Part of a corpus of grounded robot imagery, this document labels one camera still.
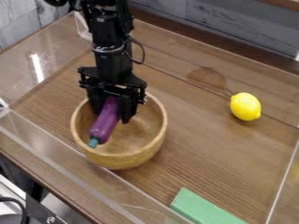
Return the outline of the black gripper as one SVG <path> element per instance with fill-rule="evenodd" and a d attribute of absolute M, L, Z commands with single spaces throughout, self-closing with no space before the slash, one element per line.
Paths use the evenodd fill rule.
<path fill-rule="evenodd" d="M 94 50 L 95 66 L 78 69 L 79 86 L 87 90 L 94 112 L 100 113 L 106 98 L 120 97 L 120 118 L 127 124 L 136 114 L 138 104 L 146 103 L 147 83 L 134 74 L 134 64 L 143 60 L 132 58 L 132 51 L 104 52 Z"/>

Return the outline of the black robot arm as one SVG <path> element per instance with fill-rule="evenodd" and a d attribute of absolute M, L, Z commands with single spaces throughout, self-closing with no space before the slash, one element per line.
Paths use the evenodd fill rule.
<path fill-rule="evenodd" d="M 91 107 L 104 110 L 107 98 L 118 98 L 118 115 L 128 123 L 138 106 L 146 102 L 147 83 L 134 74 L 132 45 L 139 41 L 131 36 L 135 17 L 127 0 L 44 0 L 51 6 L 70 5 L 83 14 L 91 34 L 95 66 L 78 69 L 79 85 L 87 90 Z"/>

